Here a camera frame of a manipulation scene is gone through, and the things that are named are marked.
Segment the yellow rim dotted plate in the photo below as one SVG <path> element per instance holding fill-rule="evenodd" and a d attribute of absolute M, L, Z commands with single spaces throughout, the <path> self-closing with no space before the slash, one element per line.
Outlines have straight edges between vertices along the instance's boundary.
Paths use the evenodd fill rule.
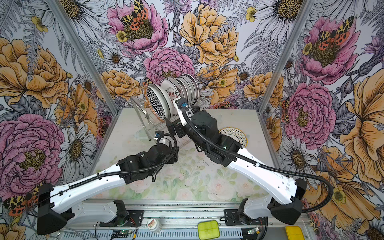
<path fill-rule="evenodd" d="M 248 138 L 247 138 L 246 134 L 237 128 L 226 127 L 226 128 L 219 130 L 219 133 L 233 138 L 238 143 L 240 143 L 242 145 L 242 147 L 244 147 L 244 148 L 248 144 Z"/>

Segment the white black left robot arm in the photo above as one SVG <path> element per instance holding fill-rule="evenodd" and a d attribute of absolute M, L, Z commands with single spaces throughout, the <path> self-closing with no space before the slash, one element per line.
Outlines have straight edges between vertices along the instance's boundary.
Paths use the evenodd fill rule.
<path fill-rule="evenodd" d="M 52 234 L 71 220 L 89 216 L 89 212 L 76 213 L 75 206 L 106 190 L 148 177 L 155 178 L 164 165 L 178 161 L 178 153 L 177 146 L 156 144 L 147 152 L 127 156 L 106 170 L 82 180 L 55 187 L 43 184 L 38 190 L 37 234 Z"/>

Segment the yellow box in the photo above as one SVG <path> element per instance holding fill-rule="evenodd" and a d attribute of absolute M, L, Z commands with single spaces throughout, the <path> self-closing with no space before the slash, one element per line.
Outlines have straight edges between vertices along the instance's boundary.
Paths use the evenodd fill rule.
<path fill-rule="evenodd" d="M 287 226 L 285 227 L 288 240 L 305 240 L 303 231 L 298 226 Z"/>

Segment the aluminium corner post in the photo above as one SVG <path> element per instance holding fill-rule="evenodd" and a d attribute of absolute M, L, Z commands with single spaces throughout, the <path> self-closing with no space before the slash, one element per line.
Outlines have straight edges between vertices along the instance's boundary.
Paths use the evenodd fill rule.
<path fill-rule="evenodd" d="M 280 58 L 277 62 L 277 65 L 273 71 L 270 84 L 268 85 L 266 92 L 264 93 L 264 95 L 262 97 L 262 101 L 261 101 L 259 108 L 258 108 L 259 114 L 261 114 L 264 111 L 264 109 L 266 108 L 267 103 L 269 102 L 275 87 L 278 85 L 279 78 L 280 78 L 281 73 L 283 71 L 283 68 L 284 68 L 284 66 L 285 66 L 285 64 L 289 58 L 290 52 L 291 52 L 293 46 L 295 45 L 302 29 L 304 28 L 304 26 L 306 24 L 307 18 L 310 15 L 310 12 L 312 10 L 314 3 L 315 3 L 315 1 L 308 0 L 308 1 L 304 1 L 302 4 L 301 10 L 299 11 L 298 16 L 297 16 L 297 20 L 293 25 L 293 29 L 292 29 L 291 33 L 288 35 L 284 49 L 280 55 Z"/>
<path fill-rule="evenodd" d="M 60 1 L 48 1 L 47 5 L 53 12 L 54 16 L 57 19 L 57 22 L 64 30 L 64 33 L 67 35 L 69 42 L 74 47 L 75 51 L 79 55 L 82 63 L 84 64 L 88 74 L 91 76 L 92 80 L 95 82 L 98 90 L 100 91 L 102 97 L 104 98 L 106 104 L 110 108 L 112 114 L 117 116 L 119 114 L 120 109 L 115 104 L 113 98 L 109 94 L 107 87 L 99 75 L 99 72 L 91 60 L 85 46 L 82 43 L 81 38 L 79 37 L 76 28 L 72 24 L 71 20 L 67 16 L 63 6 Z"/>

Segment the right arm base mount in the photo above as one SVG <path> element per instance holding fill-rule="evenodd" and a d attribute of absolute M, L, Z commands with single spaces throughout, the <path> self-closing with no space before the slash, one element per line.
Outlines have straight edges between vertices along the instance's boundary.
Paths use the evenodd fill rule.
<path fill-rule="evenodd" d="M 265 225 L 268 222 L 268 217 L 259 217 L 252 219 L 244 213 L 244 207 L 249 201 L 248 198 L 242 200 L 239 208 L 235 209 L 225 209 L 224 216 L 220 218 L 220 221 L 225 222 L 226 226 L 261 226 Z"/>

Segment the right aluminium corner post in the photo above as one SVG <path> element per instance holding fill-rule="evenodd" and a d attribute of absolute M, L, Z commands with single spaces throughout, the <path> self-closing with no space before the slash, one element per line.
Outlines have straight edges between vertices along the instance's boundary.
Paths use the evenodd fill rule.
<path fill-rule="evenodd" d="M 284 68 L 284 66 L 285 66 L 285 64 L 289 58 L 290 52 L 291 52 L 293 46 L 295 45 L 302 29 L 304 28 L 304 26 L 306 24 L 307 18 L 310 15 L 310 12 L 312 10 L 314 3 L 315 3 L 315 1 L 308 0 L 308 1 L 304 1 L 302 4 L 301 10 L 299 11 L 298 16 L 297 16 L 297 20 L 293 25 L 293 29 L 292 29 L 291 33 L 288 35 L 284 49 L 280 55 L 280 58 L 277 62 L 277 65 L 273 71 L 270 84 L 268 85 L 266 92 L 264 93 L 264 95 L 262 97 L 262 101 L 261 101 L 259 108 L 258 108 L 259 114 L 261 114 L 264 111 L 264 109 L 266 108 L 267 103 L 269 102 L 275 87 L 278 85 L 279 78 L 280 78 L 281 73 L 283 71 L 283 68 Z"/>

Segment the left aluminium corner post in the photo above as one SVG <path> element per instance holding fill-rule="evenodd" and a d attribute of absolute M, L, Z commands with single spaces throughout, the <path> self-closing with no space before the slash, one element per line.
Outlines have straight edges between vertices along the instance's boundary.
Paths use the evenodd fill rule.
<path fill-rule="evenodd" d="M 102 97 L 104 98 L 106 104 L 110 108 L 112 114 L 117 116 L 119 114 L 120 109 L 115 104 L 113 98 L 109 94 L 107 87 L 99 75 L 99 72 L 91 60 L 85 46 L 82 43 L 81 38 L 79 37 L 76 28 L 72 24 L 71 20 L 67 16 L 63 6 L 60 1 L 48 1 L 47 5 L 53 12 L 54 16 L 57 19 L 57 22 L 64 30 L 64 33 L 67 35 L 69 42 L 74 47 L 75 51 L 79 55 L 82 63 L 84 64 L 88 74 L 91 76 L 92 80 L 95 82 L 98 90 L 100 91 Z"/>

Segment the round tape roll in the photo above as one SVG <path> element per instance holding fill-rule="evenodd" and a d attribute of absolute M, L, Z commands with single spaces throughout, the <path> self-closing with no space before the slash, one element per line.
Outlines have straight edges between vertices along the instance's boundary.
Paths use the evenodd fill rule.
<path fill-rule="evenodd" d="M 147 222 L 147 228 L 150 232 L 159 233 L 162 230 L 162 224 L 159 219 L 150 219 Z"/>

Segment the green square box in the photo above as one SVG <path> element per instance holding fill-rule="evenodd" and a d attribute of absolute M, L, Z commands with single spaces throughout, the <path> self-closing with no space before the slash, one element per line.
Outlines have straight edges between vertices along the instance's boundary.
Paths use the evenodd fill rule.
<path fill-rule="evenodd" d="M 219 224 L 216 220 L 201 222 L 198 224 L 198 236 L 200 240 L 212 240 L 220 237 Z"/>

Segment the white rear plate stack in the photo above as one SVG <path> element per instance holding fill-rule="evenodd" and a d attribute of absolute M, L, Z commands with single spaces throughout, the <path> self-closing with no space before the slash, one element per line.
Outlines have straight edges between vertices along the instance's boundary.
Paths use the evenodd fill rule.
<path fill-rule="evenodd" d="M 189 104 L 197 105 L 199 99 L 199 88 L 195 79 L 189 74 L 182 74 L 180 78 L 186 86 Z"/>

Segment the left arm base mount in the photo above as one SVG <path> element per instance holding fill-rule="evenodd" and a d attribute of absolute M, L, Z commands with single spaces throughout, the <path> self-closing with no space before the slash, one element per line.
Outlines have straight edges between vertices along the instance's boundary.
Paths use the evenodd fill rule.
<path fill-rule="evenodd" d="M 100 227 L 140 227 L 144 218 L 143 210 L 127 210 L 122 200 L 114 200 L 115 216 L 108 222 L 101 222 Z"/>

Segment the black geometric pattern plate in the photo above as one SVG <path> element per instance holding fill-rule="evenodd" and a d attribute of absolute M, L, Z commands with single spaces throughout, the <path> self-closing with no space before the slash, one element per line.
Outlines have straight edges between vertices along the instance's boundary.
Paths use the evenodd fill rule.
<path fill-rule="evenodd" d="M 145 86 L 145 97 L 149 103 L 151 111 L 161 122 L 171 117 L 171 108 L 169 101 L 166 100 L 163 92 L 155 84 Z"/>

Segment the black striped rim plate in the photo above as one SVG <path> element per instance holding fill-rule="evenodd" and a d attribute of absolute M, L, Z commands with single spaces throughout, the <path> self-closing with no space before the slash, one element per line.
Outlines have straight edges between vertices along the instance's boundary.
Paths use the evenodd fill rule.
<path fill-rule="evenodd" d="M 181 97 L 180 91 L 176 84 L 176 79 L 173 77 L 168 77 L 161 81 L 161 88 L 166 91 L 169 98 L 171 99 L 172 115 L 177 116 L 178 111 L 174 106 L 174 100 Z"/>

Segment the green circuit board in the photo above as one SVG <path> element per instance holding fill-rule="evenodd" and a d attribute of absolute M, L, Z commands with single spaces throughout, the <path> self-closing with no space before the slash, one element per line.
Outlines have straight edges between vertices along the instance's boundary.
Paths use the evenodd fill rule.
<path fill-rule="evenodd" d="M 114 230 L 111 234 L 111 240 L 116 238 L 133 238 L 136 230 Z"/>

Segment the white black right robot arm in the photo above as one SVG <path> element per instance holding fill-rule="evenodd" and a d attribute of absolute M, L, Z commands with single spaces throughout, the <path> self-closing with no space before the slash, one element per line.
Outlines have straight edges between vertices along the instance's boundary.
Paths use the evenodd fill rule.
<path fill-rule="evenodd" d="M 296 223 L 303 213 L 301 199 L 307 187 L 303 180 L 294 180 L 264 165 L 238 141 L 219 133 L 216 119 L 206 111 L 196 112 L 190 121 L 193 128 L 184 117 L 166 120 L 166 126 L 173 136 L 189 137 L 212 162 L 245 176 L 268 193 L 260 200 L 245 198 L 237 211 L 239 221 L 249 224 L 258 218 L 274 217 L 287 225 Z"/>

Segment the red floral pattern plate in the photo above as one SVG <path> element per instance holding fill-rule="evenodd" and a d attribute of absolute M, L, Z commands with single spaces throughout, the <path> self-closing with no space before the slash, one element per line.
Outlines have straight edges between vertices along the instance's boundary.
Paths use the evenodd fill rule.
<path fill-rule="evenodd" d="M 190 96 L 188 94 L 187 88 L 184 83 L 178 78 L 171 77 L 171 81 L 176 86 L 176 90 L 179 93 L 179 96 L 185 98 L 187 102 L 190 102 Z"/>

